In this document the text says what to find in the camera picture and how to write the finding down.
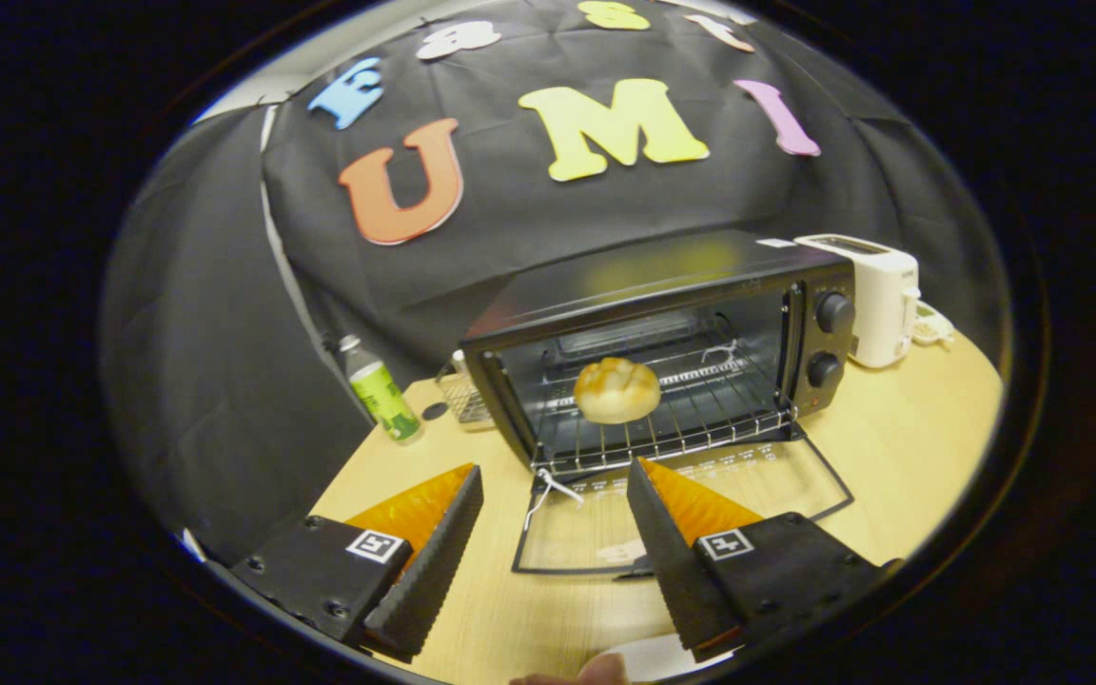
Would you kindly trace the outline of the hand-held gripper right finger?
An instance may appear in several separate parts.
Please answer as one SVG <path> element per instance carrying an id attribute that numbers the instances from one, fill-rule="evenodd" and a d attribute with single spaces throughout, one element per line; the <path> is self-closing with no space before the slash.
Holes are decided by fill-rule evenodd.
<path id="1" fill-rule="evenodd" d="M 628 473 L 628 503 L 675 631 L 697 660 L 762 657 L 891 576 L 800 513 L 761 517 L 658 463 Z"/>

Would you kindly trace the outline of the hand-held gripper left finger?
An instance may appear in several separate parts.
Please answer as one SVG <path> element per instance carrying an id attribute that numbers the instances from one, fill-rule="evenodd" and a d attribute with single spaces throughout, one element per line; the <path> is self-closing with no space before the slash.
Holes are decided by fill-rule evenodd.
<path id="1" fill-rule="evenodd" d="M 344 646 L 416 657 L 482 505 L 481 468 L 465 463 L 352 518 L 304 517 L 230 571 Z"/>

